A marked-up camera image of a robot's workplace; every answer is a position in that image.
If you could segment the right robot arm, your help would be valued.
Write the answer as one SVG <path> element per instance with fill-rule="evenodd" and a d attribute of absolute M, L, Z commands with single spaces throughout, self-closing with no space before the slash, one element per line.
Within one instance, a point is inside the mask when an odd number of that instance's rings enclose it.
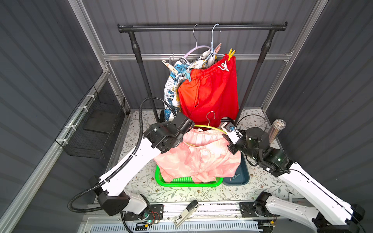
<path fill-rule="evenodd" d="M 280 149 L 271 147 L 269 135 L 258 127 L 238 130 L 232 123 L 223 125 L 223 136 L 232 153 L 240 152 L 255 164 L 299 193 L 312 206 L 303 206 L 261 192 L 251 210 L 260 217 L 283 216 L 303 224 L 318 233 L 358 233 L 365 210 L 358 204 L 351 205 L 327 190 L 299 163 L 288 158 Z"/>

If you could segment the green plastic hanger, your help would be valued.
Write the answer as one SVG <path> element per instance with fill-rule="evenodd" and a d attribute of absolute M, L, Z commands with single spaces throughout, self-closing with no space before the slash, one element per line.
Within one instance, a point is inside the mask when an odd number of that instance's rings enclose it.
<path fill-rule="evenodd" d="M 197 116 L 192 113 L 186 113 L 195 126 L 185 135 L 184 142 L 189 146 L 202 147 L 224 144 L 224 135 L 222 129 L 219 129 L 220 121 L 216 119 L 214 111 Z"/>

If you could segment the pink tie-dye shorts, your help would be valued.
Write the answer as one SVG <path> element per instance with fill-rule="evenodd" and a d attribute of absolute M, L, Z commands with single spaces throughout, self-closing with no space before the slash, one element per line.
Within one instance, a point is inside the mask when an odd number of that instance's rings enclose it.
<path fill-rule="evenodd" d="M 194 183 L 209 183 L 235 175 L 241 155 L 231 153 L 229 142 L 218 130 L 192 129 L 170 151 L 154 158 L 166 182 L 191 177 Z"/>

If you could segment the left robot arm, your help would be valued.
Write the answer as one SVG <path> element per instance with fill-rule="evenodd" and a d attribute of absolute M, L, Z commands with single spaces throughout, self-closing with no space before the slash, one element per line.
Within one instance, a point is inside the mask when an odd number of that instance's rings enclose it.
<path fill-rule="evenodd" d="M 157 122 L 147 130 L 143 129 L 142 108 L 139 108 L 139 137 L 134 149 L 119 161 L 111 170 L 101 175 L 97 183 L 72 197 L 68 209 L 75 213 L 90 213 L 103 210 L 109 216 L 123 215 L 130 212 L 141 219 L 147 218 L 151 205 L 144 195 L 137 195 L 125 190 L 131 179 L 145 166 L 162 153 L 177 147 L 184 135 L 195 123 L 183 113 L 174 113 L 171 121 Z M 73 203 L 80 197 L 95 192 L 99 207 L 77 208 Z"/>

